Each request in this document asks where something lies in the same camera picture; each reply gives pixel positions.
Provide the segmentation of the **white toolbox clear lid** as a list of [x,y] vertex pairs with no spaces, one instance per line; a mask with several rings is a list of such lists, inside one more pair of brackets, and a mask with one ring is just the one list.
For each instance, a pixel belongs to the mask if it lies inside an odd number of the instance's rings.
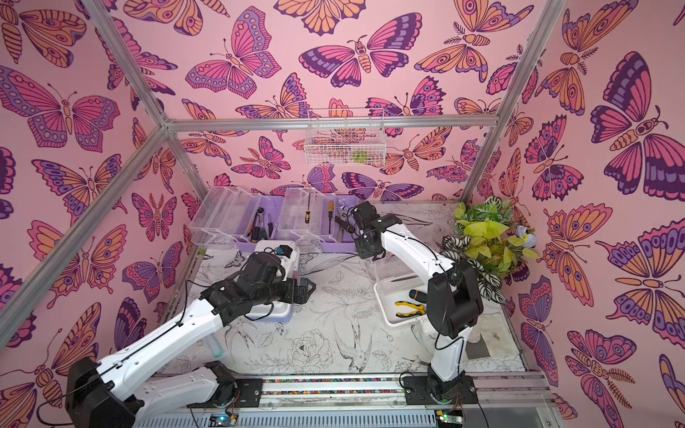
[[414,272],[394,256],[369,262],[367,270],[369,276],[375,280],[374,293],[387,326],[403,327],[418,324],[427,335],[436,333],[426,314],[411,319],[399,319],[395,315],[396,301],[420,303],[410,298],[410,290],[416,289],[427,293],[427,285]]

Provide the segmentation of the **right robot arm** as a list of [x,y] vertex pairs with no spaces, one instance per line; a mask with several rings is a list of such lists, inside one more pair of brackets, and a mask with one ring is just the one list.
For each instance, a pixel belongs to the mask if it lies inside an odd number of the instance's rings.
[[376,261],[390,253],[421,281],[427,321],[437,333],[427,369],[427,388],[436,401],[453,401],[464,383],[461,360],[467,338],[483,313],[476,271],[466,261],[440,255],[415,237],[397,216],[381,216],[369,202],[351,209],[349,216],[362,260]]

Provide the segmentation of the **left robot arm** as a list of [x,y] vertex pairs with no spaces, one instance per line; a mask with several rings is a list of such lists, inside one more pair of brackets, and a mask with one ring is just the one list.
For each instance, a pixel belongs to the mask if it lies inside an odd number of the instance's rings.
[[292,248],[253,253],[242,269],[208,286],[182,312],[138,341],[101,360],[82,358],[68,374],[65,408],[76,427],[132,427],[176,408],[237,402],[235,375],[211,361],[181,376],[153,375],[191,344],[260,305],[306,303],[316,285],[294,274]]

